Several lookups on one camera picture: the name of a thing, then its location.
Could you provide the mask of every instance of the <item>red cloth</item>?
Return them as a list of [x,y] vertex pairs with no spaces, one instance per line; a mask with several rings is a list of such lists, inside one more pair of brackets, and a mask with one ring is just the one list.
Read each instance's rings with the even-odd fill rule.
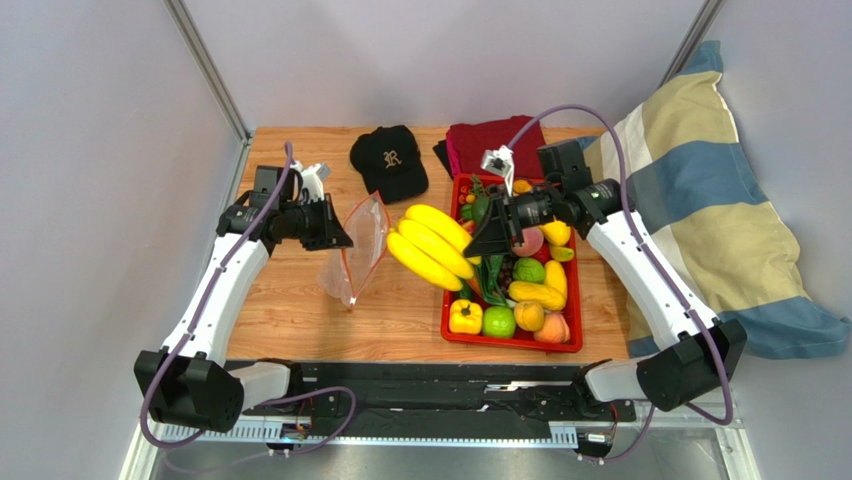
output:
[[[470,125],[458,123],[450,127],[453,146],[459,156],[462,173],[488,174],[479,167],[486,150],[497,150],[509,143],[532,117],[525,115]],[[541,126],[535,124],[521,137],[513,149],[515,177],[541,178],[541,165],[536,149],[544,145]]]

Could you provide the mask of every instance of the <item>blue stripe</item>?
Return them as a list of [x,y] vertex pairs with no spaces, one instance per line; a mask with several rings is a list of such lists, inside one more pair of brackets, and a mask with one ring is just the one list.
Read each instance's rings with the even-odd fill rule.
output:
[[768,201],[736,143],[677,146],[634,172],[628,189],[652,234],[705,207]]
[[627,352],[630,354],[630,358],[636,358],[659,353],[660,349],[654,343],[654,337],[648,336],[627,342]]
[[763,358],[819,358],[846,350],[850,324],[804,297],[719,314],[738,319],[748,333],[746,352]]
[[702,43],[692,58],[689,59],[686,67],[678,72],[676,76],[710,71],[722,73],[724,66],[722,65],[722,56],[719,54],[719,46],[720,43],[718,40]]
[[579,143],[579,144],[580,144],[580,148],[582,148],[583,150],[585,150],[586,148],[588,148],[588,147],[589,147],[589,145],[591,145],[591,144],[595,143],[595,140],[597,140],[597,139],[599,139],[599,138],[601,138],[601,137],[596,137],[596,136],[590,136],[590,137],[577,137],[575,140],[577,140],[577,143]]

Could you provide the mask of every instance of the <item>plastic bag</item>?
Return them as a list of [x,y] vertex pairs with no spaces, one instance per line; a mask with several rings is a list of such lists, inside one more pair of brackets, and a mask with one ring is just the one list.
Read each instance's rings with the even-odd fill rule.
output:
[[343,222],[343,230],[353,246],[329,254],[317,277],[323,290],[339,298],[346,307],[354,307],[387,251],[390,226],[390,214],[378,193],[355,205]]

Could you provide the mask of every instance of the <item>gray wall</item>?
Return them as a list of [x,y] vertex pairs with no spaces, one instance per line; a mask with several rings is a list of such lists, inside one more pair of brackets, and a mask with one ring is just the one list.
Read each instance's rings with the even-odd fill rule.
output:
[[[249,128],[621,118],[701,0],[187,0]],[[594,123],[560,114],[550,124]]]
[[238,143],[160,1],[0,3],[0,469],[116,478]]
[[[708,38],[722,41],[722,93],[746,155],[802,247],[805,288],[852,316],[852,3],[729,1]],[[852,352],[746,359],[737,398],[765,479],[852,475]]]

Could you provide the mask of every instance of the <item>wooden table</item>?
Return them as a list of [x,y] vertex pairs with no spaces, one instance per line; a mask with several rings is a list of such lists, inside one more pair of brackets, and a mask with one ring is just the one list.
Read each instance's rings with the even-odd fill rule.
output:
[[[325,182],[341,222],[367,195],[349,163],[349,149],[372,128],[261,128],[251,148],[240,191],[252,188],[258,165],[283,165],[285,140],[305,165],[326,162]],[[414,203],[449,211],[452,181],[432,146],[447,127],[413,128],[429,175],[420,197],[389,205],[396,222]],[[545,129],[548,142],[600,133],[599,129]],[[615,273],[586,242],[577,243],[584,347],[576,354],[449,343],[441,338],[442,291],[408,271],[389,254],[348,311],[327,295],[316,277],[328,252],[305,252],[296,241],[276,247],[248,294],[228,346],[228,358],[290,360],[588,363],[627,358],[626,292]]]

